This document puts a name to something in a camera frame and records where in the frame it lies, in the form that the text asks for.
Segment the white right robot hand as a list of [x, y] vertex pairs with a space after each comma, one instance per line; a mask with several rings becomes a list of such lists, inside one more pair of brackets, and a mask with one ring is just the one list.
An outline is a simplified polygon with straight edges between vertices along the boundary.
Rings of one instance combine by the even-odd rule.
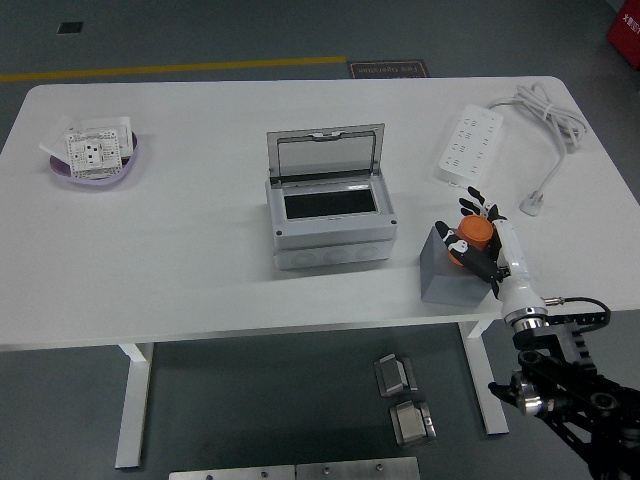
[[498, 206], [485, 199], [474, 187], [467, 188], [468, 198], [460, 198], [465, 219], [472, 215], [489, 221], [492, 237], [485, 251], [454, 232], [446, 223], [435, 223], [436, 231], [448, 253], [461, 265], [488, 283], [502, 303], [501, 317], [515, 332], [546, 326], [548, 310], [541, 296], [531, 286], [524, 253], [511, 222]]

